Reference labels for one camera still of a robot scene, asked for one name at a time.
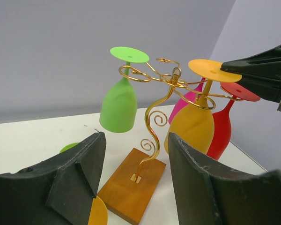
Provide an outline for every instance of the yellow wine glass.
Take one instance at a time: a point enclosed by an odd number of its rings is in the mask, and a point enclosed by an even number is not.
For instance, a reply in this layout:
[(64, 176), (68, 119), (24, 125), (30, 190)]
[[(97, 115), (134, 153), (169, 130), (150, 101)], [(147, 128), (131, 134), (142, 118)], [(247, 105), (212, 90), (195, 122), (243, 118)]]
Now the yellow wine glass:
[(88, 225), (107, 225), (108, 213), (104, 202), (97, 196), (93, 199)]
[(194, 102), (202, 108), (189, 104), (176, 114), (164, 141), (167, 153), (168, 135), (171, 132), (176, 133), (196, 150), (207, 154), (214, 136), (214, 119), (211, 110), (206, 109), (208, 102), (204, 96), (208, 96), (213, 81), (234, 83), (242, 78), (241, 75), (221, 71), (221, 65), (217, 61), (201, 59), (188, 63), (193, 72), (207, 79), (202, 96)]

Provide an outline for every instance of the wooden base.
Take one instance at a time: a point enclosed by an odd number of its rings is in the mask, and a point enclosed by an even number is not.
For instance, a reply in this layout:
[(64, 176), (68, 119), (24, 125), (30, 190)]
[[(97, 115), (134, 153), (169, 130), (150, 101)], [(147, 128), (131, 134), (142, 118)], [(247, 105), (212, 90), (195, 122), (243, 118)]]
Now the wooden base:
[(144, 152), (132, 149), (98, 193), (107, 209), (133, 225), (140, 223), (166, 167), (157, 159), (147, 162), (141, 170), (140, 182), (133, 182), (131, 177), (146, 157)]

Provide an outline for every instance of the table surface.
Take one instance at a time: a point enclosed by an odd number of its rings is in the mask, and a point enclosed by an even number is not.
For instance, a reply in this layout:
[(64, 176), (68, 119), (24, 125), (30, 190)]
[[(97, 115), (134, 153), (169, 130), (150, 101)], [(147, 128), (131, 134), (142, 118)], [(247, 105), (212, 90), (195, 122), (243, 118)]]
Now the table surface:
[[(172, 108), (173, 105), (168, 105), (155, 109), (169, 115)], [(103, 129), (99, 123), (99, 113), (0, 124), (0, 173), (15, 173), (58, 154), (70, 143), (80, 142), (94, 132), (103, 131), (107, 146), (100, 189), (132, 148), (141, 150), (140, 141), (143, 138), (151, 139), (144, 124), (145, 110), (144, 108), (137, 110), (133, 129), (124, 134), (115, 134)], [(169, 125), (165, 127), (152, 125), (161, 140), (161, 153), (157, 158), (165, 162), (167, 167), (140, 223), (143, 225), (179, 224), (169, 157), (163, 148), (168, 127)], [(219, 161), (246, 173), (265, 172), (232, 143), (229, 143)], [(129, 225), (110, 211), (108, 213), (108, 225)]]

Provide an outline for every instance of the gray wall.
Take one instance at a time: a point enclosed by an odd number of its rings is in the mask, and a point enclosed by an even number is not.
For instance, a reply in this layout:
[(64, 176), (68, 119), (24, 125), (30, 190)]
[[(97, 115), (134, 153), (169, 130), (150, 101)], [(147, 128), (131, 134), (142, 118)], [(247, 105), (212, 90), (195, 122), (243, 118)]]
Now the gray wall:
[[(281, 0), (237, 0), (211, 59), (241, 59), (280, 44)], [(213, 92), (218, 89), (218, 85), (213, 86)], [(220, 110), (227, 101), (217, 100)], [(265, 100), (239, 102), (230, 112), (232, 142), (268, 170), (281, 168), (281, 112), (277, 107), (277, 103)]]
[[(0, 122), (99, 112), (121, 77), (109, 49), (125, 45), (163, 73), (209, 58), (234, 0), (0, 0)], [(139, 68), (149, 72), (145, 67)], [(167, 91), (134, 83), (139, 107)], [(175, 103), (177, 96), (170, 103)]]

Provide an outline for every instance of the orange disc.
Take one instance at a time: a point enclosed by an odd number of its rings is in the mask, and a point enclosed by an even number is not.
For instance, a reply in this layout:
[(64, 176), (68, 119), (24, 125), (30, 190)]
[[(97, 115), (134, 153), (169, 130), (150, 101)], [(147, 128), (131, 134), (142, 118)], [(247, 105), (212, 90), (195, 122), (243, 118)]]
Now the orange disc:
[(239, 74), (220, 70), (221, 65), (222, 63), (213, 60), (191, 60), (188, 63), (193, 72), (212, 81), (234, 83), (242, 78)]
[(222, 88), (240, 99), (250, 101), (250, 102), (257, 102), (260, 100), (258, 95), (255, 95), (253, 92), (249, 91), (248, 89), (244, 88), (243, 86), (239, 85), (238, 83), (221, 83)]

